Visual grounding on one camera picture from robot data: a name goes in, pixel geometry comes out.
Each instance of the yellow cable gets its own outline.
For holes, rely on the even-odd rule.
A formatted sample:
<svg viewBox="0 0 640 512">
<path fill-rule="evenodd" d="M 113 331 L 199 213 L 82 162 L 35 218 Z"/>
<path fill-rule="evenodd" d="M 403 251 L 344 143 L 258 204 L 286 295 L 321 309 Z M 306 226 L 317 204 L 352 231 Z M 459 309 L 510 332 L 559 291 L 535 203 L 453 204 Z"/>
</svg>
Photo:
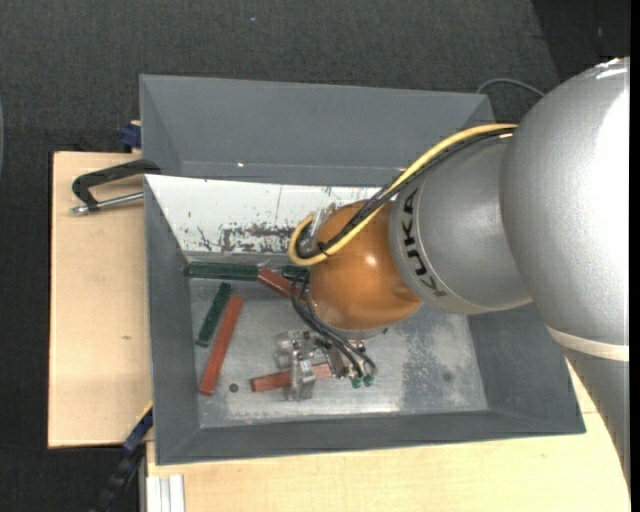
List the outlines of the yellow cable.
<svg viewBox="0 0 640 512">
<path fill-rule="evenodd" d="M 476 126 L 473 128 L 468 128 L 467 130 L 463 130 L 458 132 L 451 137 L 447 137 L 443 141 L 438 142 L 435 146 L 425 152 L 420 158 L 418 158 L 415 162 L 413 162 L 400 176 L 396 179 L 391 186 L 389 187 L 389 191 L 394 190 L 400 184 L 408 180 L 411 176 L 413 176 L 416 172 L 422 169 L 425 165 L 427 165 L 431 160 L 433 160 L 440 153 L 450 148 L 454 144 L 459 142 L 463 142 L 466 139 L 470 139 L 475 137 L 476 135 L 482 135 L 485 133 L 496 132 L 500 130 L 504 130 L 507 128 L 515 128 L 517 125 L 515 124 L 487 124 L 483 126 Z M 324 253 L 317 254 L 315 256 L 311 256 L 309 258 L 304 258 L 298 255 L 296 251 L 296 246 L 298 243 L 298 237 L 304 231 L 304 229 L 313 222 L 314 215 L 308 215 L 304 218 L 304 220 L 298 224 L 296 229 L 293 231 L 291 235 L 291 241 L 289 242 L 289 258 L 296 265 L 302 266 L 311 266 L 321 261 L 326 260 L 329 256 L 333 256 L 339 250 L 341 250 L 345 245 L 347 245 L 353 238 L 360 232 L 362 229 L 376 216 L 380 208 L 373 211 L 368 217 L 366 217 L 360 224 L 354 227 L 351 231 L 349 231 L 339 242 L 336 242 L 335 245 L 328 248 Z"/>
</svg>

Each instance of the red block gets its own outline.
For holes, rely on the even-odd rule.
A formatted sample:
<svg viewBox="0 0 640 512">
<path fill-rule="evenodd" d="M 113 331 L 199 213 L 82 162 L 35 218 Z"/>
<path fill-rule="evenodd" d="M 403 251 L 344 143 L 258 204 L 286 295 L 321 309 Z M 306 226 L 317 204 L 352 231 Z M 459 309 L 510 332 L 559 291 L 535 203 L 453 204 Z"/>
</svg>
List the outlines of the red block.
<svg viewBox="0 0 640 512">
<path fill-rule="evenodd" d="M 229 304 L 222 318 L 220 330 L 213 342 L 213 348 L 209 355 L 209 361 L 207 362 L 207 368 L 200 380 L 200 393 L 203 395 L 211 396 L 216 389 L 216 383 L 220 376 L 220 370 L 222 369 L 222 363 L 224 356 L 227 353 L 227 348 L 231 342 L 233 336 L 233 330 L 238 322 L 238 316 L 240 316 L 240 310 L 242 309 L 243 301 L 240 297 L 232 296 L 229 299 Z"/>
<path fill-rule="evenodd" d="M 291 281 L 276 274 L 273 270 L 263 268 L 258 272 L 258 281 L 287 299 L 291 298 Z"/>
<path fill-rule="evenodd" d="M 313 365 L 311 369 L 319 379 L 324 379 L 331 375 L 331 368 L 327 363 Z M 270 375 L 263 375 L 262 377 L 255 377 L 249 381 L 249 384 L 251 385 L 251 391 L 254 393 L 286 388 L 287 386 L 291 386 L 291 372 L 272 373 Z"/>
</svg>

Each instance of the wooden board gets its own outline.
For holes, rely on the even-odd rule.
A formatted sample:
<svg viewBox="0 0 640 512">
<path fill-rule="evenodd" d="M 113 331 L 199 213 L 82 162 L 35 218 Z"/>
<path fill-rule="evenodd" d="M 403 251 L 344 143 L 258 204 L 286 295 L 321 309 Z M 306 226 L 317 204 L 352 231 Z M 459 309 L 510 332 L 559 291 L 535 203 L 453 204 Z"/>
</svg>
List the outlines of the wooden board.
<svg viewBox="0 0 640 512">
<path fill-rule="evenodd" d="M 623 512 L 627 488 L 597 413 L 582 435 L 156 466 L 189 512 Z"/>
<path fill-rule="evenodd" d="M 53 161 L 49 446 L 121 443 L 151 399 L 142 202 L 75 216 L 75 177 L 140 155 L 59 152 Z M 98 199 L 139 192 L 131 178 Z"/>
</svg>

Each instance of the wire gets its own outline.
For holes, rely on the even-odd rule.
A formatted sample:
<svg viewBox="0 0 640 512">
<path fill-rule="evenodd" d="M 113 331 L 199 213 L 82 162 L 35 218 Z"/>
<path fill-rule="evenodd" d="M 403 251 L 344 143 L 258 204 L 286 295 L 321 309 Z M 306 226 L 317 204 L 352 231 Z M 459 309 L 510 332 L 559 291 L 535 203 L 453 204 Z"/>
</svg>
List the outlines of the wire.
<svg viewBox="0 0 640 512">
<path fill-rule="evenodd" d="M 544 98 L 545 96 L 540 89 L 534 87 L 533 85 L 526 84 L 524 82 L 521 82 L 520 80 L 514 80 L 513 78 L 494 78 L 493 80 L 487 80 L 480 87 L 476 89 L 476 94 L 482 94 L 482 91 L 484 91 L 487 87 L 491 87 L 492 85 L 495 85 L 495 84 L 516 85 L 518 87 L 522 87 L 523 89 L 526 89 L 527 91 L 537 94 L 541 98 Z"/>
<path fill-rule="evenodd" d="M 356 356 L 362 359 L 364 362 L 366 362 L 366 364 L 368 364 L 371 367 L 371 372 L 375 374 L 377 372 L 377 367 L 375 363 L 371 360 L 371 358 L 360 352 L 353 352 L 352 350 L 350 350 L 348 342 L 343 340 L 335 332 L 331 331 L 330 329 L 322 325 L 320 323 L 320 320 L 318 320 L 316 314 L 314 313 L 308 298 L 306 300 L 307 307 L 304 308 L 302 306 L 301 304 L 302 298 L 305 294 L 308 293 L 309 277 L 310 277 L 309 272 L 306 272 L 305 274 L 296 276 L 296 278 L 291 283 L 291 304 L 293 305 L 293 308 L 296 311 L 296 313 L 298 313 L 300 318 L 302 318 L 302 320 L 304 321 L 305 324 L 307 324 L 308 327 L 318 332 L 320 335 L 324 336 L 325 338 L 329 339 L 335 345 L 335 347 L 342 354 L 344 354 L 344 356 L 349 360 L 349 362 L 353 366 L 354 370 L 358 373 L 359 377 L 362 377 L 365 374 L 365 371 L 363 370 L 362 365 L 358 363 L 358 361 L 356 360 Z M 296 287 L 298 286 L 298 283 L 302 278 L 304 278 L 304 281 L 302 285 L 299 287 L 298 293 L 296 294 L 295 293 Z"/>
<path fill-rule="evenodd" d="M 378 208 L 379 206 L 382 206 L 382 204 L 387 202 L 394 195 L 396 195 L 401 190 L 403 190 L 405 187 L 407 187 L 408 185 L 413 183 L 413 181 L 416 180 L 417 178 L 419 178 L 420 176 L 422 176 L 422 174 L 424 172 L 426 172 L 427 170 L 431 169 L 432 167 L 435 167 L 436 165 L 440 164 L 443 160 L 446 160 L 447 158 L 453 156 L 455 153 L 457 153 L 457 152 L 459 152 L 459 151 L 461 151 L 461 150 L 463 150 L 465 148 L 468 148 L 472 144 L 477 144 L 478 142 L 481 142 L 481 141 L 484 141 L 484 140 L 487 140 L 487 139 L 490 139 L 490 138 L 496 138 L 496 137 L 501 138 L 501 137 L 504 137 L 505 135 L 511 135 L 512 134 L 511 132 L 513 132 L 513 130 L 509 129 L 509 130 L 503 130 L 503 131 L 499 131 L 499 132 L 493 132 L 493 133 L 478 135 L 478 136 L 473 137 L 471 139 L 466 139 L 465 141 L 459 142 L 456 145 L 446 149 L 445 151 L 443 151 L 442 153 L 440 153 L 439 155 L 434 157 L 432 160 L 430 160 L 428 164 L 426 164 L 424 167 L 422 167 L 422 169 L 420 169 L 420 171 L 415 173 L 413 176 L 411 176 L 409 179 L 404 181 L 402 184 L 398 185 L 395 189 L 388 190 L 388 188 L 391 185 L 391 183 L 389 183 L 388 185 L 385 185 L 382 189 L 380 189 L 378 192 L 376 192 L 376 194 L 374 194 L 365 203 L 365 205 L 360 209 L 360 211 L 354 216 L 354 219 L 357 218 L 358 216 L 361 216 L 361 214 L 363 214 L 361 216 L 361 218 L 364 218 L 366 215 L 368 215 L 374 209 Z M 339 235 L 343 231 L 345 231 L 345 229 L 343 229 L 340 233 L 338 233 L 338 235 L 334 236 L 331 240 L 329 240 L 329 242 L 327 242 L 327 244 L 332 244 L 334 242 L 334 239 L 335 239 L 335 241 L 337 241 Z"/>
<path fill-rule="evenodd" d="M 93 506 L 89 512 L 113 512 L 115 510 L 115 506 L 137 475 L 145 450 L 145 444 L 139 444 L 132 453 L 122 458 L 107 484 L 93 500 Z"/>
<path fill-rule="evenodd" d="M 465 142 L 471 139 L 475 139 L 476 137 L 487 135 L 487 134 L 495 134 L 497 132 L 502 132 L 505 130 L 512 130 L 516 127 L 515 124 L 489 124 L 483 126 L 476 126 L 473 128 L 469 128 L 467 130 L 463 130 L 458 132 L 451 137 L 444 139 L 439 142 L 427 152 L 425 152 L 420 158 L 418 158 L 415 162 L 413 162 L 400 176 L 395 178 L 390 182 L 387 186 L 383 187 L 379 190 L 372 199 L 374 203 L 377 204 L 374 208 L 371 208 L 370 203 L 366 203 L 363 208 L 369 208 L 368 210 L 363 212 L 361 209 L 345 226 L 345 228 L 338 234 L 338 240 L 334 243 L 332 241 L 327 244 L 318 244 L 320 248 L 320 252 L 316 254 L 312 254 L 311 256 L 301 256 L 298 254 L 298 240 L 301 234 L 307 229 L 307 227 L 313 222 L 314 215 L 308 215 L 303 219 L 303 221 L 296 226 L 294 229 L 291 240 L 289 242 L 289 258 L 297 265 L 302 266 L 312 266 L 320 263 L 321 261 L 326 260 L 329 256 L 333 256 L 338 251 L 340 251 L 345 245 L 347 245 L 353 238 L 364 229 L 364 227 L 371 222 L 371 220 L 375 217 L 375 215 L 380 211 L 382 204 L 393 195 L 395 195 L 399 187 L 407 182 L 407 180 L 411 179 L 416 173 L 420 172 L 427 164 L 436 159 L 438 156 L 441 156 L 445 151 L 449 150 L 456 144 L 461 142 Z"/>
</svg>

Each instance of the dark gray carpet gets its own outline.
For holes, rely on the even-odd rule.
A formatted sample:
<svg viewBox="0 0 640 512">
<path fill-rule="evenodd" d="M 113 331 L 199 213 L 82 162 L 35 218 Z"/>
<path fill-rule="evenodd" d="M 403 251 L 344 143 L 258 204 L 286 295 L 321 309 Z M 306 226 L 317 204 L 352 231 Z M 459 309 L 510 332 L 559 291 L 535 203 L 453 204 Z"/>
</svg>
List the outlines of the dark gray carpet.
<svg viewBox="0 0 640 512">
<path fill-rule="evenodd" d="M 560 81 L 631 50 L 630 0 L 532 0 Z"/>
<path fill-rule="evenodd" d="M 85 510 L 117 463 L 113 449 L 46 451 L 48 152 L 120 150 L 118 129 L 139 115 L 139 73 L 467 92 L 498 76 L 558 83 L 528 0 L 0 0 L 2 511 Z M 503 120 L 536 100 L 491 95 Z"/>
</svg>

